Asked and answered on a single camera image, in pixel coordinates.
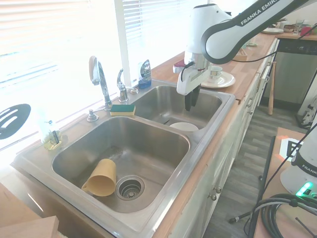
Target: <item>cabinet knob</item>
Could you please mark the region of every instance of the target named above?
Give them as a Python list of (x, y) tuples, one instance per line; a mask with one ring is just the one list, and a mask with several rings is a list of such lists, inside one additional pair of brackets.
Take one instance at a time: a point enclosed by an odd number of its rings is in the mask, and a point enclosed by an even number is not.
[(214, 195), (214, 194), (213, 194), (213, 195), (211, 195), (211, 196), (210, 196), (210, 198), (211, 198), (211, 200), (212, 200), (212, 201), (216, 201), (216, 200), (217, 200), (217, 196), (216, 196), (216, 195)]
[(214, 187), (214, 190), (216, 190), (216, 193), (221, 193), (222, 188), (221, 187)]

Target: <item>glass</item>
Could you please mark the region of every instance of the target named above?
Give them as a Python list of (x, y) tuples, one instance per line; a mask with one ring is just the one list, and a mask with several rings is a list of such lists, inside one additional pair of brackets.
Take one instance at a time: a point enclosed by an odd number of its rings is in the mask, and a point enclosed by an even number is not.
[(299, 30), (301, 29), (304, 21), (305, 21), (304, 19), (297, 19), (296, 20), (296, 24), (295, 24), (295, 29), (294, 29), (293, 35), (298, 35)]

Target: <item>kitchen cabinet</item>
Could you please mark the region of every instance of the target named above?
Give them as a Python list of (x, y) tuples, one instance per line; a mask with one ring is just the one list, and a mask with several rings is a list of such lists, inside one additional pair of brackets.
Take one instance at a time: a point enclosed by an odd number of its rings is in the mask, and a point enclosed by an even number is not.
[[(278, 40), (274, 40), (268, 54), (276, 49), (277, 43)], [(238, 155), (253, 113), (263, 94), (273, 60), (273, 56), (263, 60), (241, 101), (234, 123), (223, 141), (219, 142), (221, 146), (218, 151), (206, 164), (204, 173), (176, 226), (169, 234), (169, 238), (201, 238), (204, 235), (232, 164)]]

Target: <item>sink drain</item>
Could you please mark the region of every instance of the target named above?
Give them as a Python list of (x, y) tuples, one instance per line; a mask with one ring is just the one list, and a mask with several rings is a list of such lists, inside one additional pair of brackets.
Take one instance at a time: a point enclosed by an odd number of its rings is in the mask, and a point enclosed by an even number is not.
[(138, 198), (144, 191), (144, 182), (137, 176), (127, 176), (116, 186), (116, 194), (122, 200), (130, 201)]

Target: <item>double sink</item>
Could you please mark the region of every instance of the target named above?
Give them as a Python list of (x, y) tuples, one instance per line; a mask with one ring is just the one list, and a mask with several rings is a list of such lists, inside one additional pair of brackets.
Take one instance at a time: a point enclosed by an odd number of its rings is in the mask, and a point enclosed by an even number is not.
[[(169, 210), (234, 96), (201, 90), (196, 106), (188, 112), (175, 85), (153, 80), (150, 88), (129, 98), (128, 104), (136, 106), (135, 116), (111, 117), (100, 111), (96, 122), (81, 117), (63, 128), (60, 147), (47, 151), (36, 143), (20, 153), (13, 165), (115, 237), (146, 238)], [(176, 122), (192, 123), (199, 130), (184, 132), (169, 126)], [(91, 196), (80, 188), (104, 158), (116, 163), (116, 191), (107, 197)]]

